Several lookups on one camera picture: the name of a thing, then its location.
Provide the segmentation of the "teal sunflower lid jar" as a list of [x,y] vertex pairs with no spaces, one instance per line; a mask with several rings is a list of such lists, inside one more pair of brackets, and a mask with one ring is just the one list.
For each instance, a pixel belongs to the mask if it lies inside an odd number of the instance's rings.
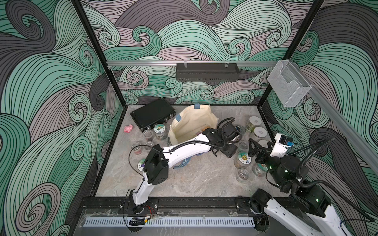
[[250,166],[251,162],[252,158],[245,151],[238,152],[238,154],[234,158],[234,166],[237,169],[247,168]]

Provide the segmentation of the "clear teal rim jar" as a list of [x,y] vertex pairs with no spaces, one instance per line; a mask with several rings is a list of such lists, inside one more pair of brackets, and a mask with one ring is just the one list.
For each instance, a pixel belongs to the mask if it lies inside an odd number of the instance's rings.
[[263,177],[268,172],[268,168],[265,164],[255,163],[252,166],[252,171],[257,177]]

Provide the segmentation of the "green label seed jar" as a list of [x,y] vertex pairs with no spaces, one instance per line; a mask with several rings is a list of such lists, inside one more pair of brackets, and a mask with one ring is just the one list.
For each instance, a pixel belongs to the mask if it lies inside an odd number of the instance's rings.
[[257,116],[251,116],[249,117],[247,124],[246,124],[246,130],[249,132],[253,132],[253,130],[260,126],[262,124],[261,118]]

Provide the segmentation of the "beige canvas tote bag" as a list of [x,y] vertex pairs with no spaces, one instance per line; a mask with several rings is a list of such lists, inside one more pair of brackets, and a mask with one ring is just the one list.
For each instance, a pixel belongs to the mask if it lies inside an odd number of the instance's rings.
[[207,128],[216,128],[219,118],[210,105],[195,104],[176,115],[169,128],[168,137],[172,145],[191,140]]

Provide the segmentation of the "clear small seed jar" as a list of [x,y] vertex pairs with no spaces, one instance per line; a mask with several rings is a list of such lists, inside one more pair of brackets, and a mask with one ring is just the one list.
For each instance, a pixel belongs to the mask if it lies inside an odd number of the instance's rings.
[[147,129],[143,132],[143,137],[148,141],[151,142],[154,139],[154,132],[150,129]]

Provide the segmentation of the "purple eggplant label jar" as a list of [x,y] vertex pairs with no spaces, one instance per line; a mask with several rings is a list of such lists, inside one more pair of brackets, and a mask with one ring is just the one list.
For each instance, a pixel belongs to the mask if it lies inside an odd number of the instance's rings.
[[137,164],[137,168],[140,172],[144,172],[144,167],[145,167],[145,159],[141,159],[139,160],[138,164]]

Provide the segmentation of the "red label seed jar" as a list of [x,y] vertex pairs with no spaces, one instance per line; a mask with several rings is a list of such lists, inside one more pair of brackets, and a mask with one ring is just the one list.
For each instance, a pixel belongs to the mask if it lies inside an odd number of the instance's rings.
[[131,149],[135,155],[140,155],[142,153],[142,146],[140,142],[133,142]]

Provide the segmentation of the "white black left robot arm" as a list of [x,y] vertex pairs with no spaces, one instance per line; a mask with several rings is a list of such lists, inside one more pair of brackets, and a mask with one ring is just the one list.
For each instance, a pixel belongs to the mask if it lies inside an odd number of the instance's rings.
[[142,180],[132,192],[135,205],[140,206],[147,202],[149,195],[156,185],[166,181],[169,169],[192,156],[207,153],[221,152],[228,158],[236,153],[236,138],[240,132],[232,126],[223,129],[206,129],[191,140],[170,146],[152,147],[144,161]]

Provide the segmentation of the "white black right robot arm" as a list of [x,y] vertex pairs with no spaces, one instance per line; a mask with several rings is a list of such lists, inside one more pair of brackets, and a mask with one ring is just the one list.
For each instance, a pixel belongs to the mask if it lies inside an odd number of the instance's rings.
[[258,189],[250,198],[252,212],[268,215],[296,236],[350,236],[351,232],[320,188],[320,181],[306,181],[306,161],[289,154],[293,139],[278,134],[276,142],[263,147],[249,139],[249,155],[267,168],[272,185],[287,197],[273,197]]

